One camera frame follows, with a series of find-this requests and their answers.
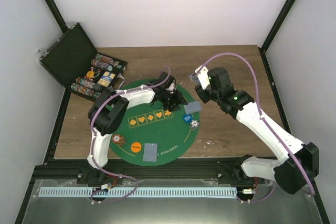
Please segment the blue small blind button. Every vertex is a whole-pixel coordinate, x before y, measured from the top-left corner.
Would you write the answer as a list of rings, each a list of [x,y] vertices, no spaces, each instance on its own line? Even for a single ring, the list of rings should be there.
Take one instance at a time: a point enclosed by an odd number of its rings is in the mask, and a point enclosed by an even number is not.
[[[186,123],[190,123],[193,120],[193,117],[191,114],[185,114],[183,115],[183,121]]]

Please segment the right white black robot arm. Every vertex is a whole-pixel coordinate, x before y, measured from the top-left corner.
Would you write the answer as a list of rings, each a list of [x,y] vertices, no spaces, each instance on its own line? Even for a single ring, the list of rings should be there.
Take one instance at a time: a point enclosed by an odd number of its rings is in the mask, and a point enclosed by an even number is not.
[[[204,103],[216,102],[223,112],[257,135],[276,157],[245,156],[241,165],[233,170],[235,181],[244,184],[252,177],[273,180],[293,195],[319,174],[317,146],[305,144],[258,110],[257,102],[246,91],[235,90],[225,68],[199,67],[190,79],[195,82],[195,91]]]

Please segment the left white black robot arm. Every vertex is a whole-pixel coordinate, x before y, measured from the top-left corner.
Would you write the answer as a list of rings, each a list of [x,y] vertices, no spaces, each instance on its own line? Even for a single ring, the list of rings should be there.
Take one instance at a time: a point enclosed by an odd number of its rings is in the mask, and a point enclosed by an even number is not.
[[[88,118],[91,128],[91,145],[87,161],[92,168],[89,178],[95,184],[102,184],[107,178],[103,168],[108,162],[109,142],[112,134],[119,128],[126,111],[132,107],[159,101],[164,110],[170,112],[187,105],[187,100],[177,89],[176,80],[167,72],[138,87],[116,90],[105,88],[91,107]]]

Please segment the blue playing card deck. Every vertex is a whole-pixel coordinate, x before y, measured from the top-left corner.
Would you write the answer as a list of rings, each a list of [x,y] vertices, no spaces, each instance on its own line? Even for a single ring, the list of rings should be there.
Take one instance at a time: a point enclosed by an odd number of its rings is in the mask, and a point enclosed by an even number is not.
[[[199,84],[200,84],[199,79],[198,79],[196,73],[190,74],[190,75],[189,75],[189,78],[190,78],[190,80],[191,80],[192,82],[194,82],[196,85],[199,85]]]

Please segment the orange big blind button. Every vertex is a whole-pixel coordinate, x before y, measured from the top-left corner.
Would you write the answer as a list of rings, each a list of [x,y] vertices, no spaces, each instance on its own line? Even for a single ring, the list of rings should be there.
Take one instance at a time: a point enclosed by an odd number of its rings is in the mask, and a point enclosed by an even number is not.
[[[133,142],[130,147],[131,151],[134,153],[139,153],[142,149],[142,144],[139,142]]]

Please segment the poker chip stack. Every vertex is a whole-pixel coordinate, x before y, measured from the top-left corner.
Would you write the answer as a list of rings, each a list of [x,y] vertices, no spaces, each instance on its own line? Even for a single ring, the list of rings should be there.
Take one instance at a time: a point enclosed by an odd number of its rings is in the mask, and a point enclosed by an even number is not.
[[[114,144],[117,144],[119,146],[122,146],[122,145],[125,144],[125,138],[122,135],[120,135],[120,134],[114,134],[114,135],[112,135],[111,140],[112,140],[112,142]]]
[[[190,122],[190,128],[192,129],[192,130],[195,130],[195,129],[197,129],[198,127],[199,127],[199,121],[198,120],[192,120],[191,122]]]

